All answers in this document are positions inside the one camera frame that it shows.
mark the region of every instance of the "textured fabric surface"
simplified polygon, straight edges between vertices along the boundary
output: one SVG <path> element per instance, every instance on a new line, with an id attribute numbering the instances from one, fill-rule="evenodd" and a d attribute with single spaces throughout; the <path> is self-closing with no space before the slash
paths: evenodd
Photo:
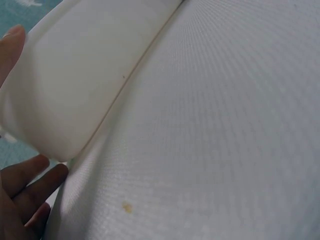
<path id="1" fill-rule="evenodd" d="M 319 11 L 185 1 L 72 163 L 45 239 L 319 239 Z"/>

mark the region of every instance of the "teal fabric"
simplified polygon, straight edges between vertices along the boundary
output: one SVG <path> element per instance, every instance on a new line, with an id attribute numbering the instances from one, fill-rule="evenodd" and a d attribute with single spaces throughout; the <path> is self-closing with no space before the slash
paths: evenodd
<path id="1" fill-rule="evenodd" d="M 0 0 L 0 36 L 16 25 L 22 24 L 30 31 L 48 12 L 62 0 Z M 25 144 L 8 143 L 0 139 L 0 169 L 26 160 L 37 152 Z"/>

